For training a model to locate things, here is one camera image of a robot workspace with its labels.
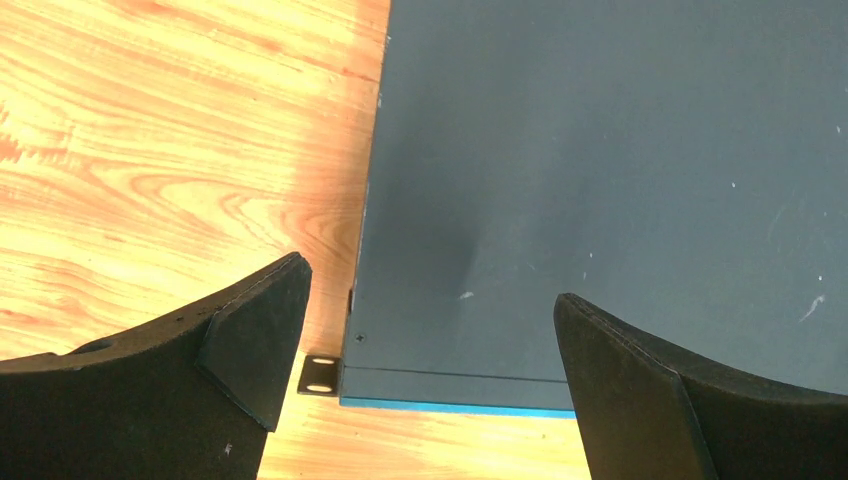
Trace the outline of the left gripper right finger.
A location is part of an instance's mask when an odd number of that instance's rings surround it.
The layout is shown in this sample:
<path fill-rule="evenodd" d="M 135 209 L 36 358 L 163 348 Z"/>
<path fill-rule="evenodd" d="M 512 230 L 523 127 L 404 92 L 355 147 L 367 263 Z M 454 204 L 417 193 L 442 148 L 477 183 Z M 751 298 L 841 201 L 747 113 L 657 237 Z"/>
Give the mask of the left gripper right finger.
<path fill-rule="evenodd" d="M 843 479 L 847 399 L 753 375 L 560 295 L 559 351 L 595 479 Z"/>

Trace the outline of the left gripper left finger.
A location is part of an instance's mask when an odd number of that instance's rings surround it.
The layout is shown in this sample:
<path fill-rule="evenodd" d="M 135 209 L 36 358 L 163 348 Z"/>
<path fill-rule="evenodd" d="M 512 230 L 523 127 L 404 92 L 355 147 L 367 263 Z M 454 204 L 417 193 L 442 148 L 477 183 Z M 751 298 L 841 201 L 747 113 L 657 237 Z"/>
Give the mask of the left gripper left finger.
<path fill-rule="evenodd" d="M 296 252 L 131 329 L 1 364 L 5 479 L 253 479 L 312 270 Z"/>

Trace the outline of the dark blue network switch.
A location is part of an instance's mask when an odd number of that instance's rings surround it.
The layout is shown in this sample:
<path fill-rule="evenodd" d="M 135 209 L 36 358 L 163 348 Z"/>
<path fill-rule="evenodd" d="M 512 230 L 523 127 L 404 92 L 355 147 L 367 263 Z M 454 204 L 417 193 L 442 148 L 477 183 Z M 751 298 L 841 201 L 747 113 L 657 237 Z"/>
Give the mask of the dark blue network switch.
<path fill-rule="evenodd" d="M 568 418 L 577 294 L 847 389 L 843 1 L 395 1 L 338 392 Z"/>

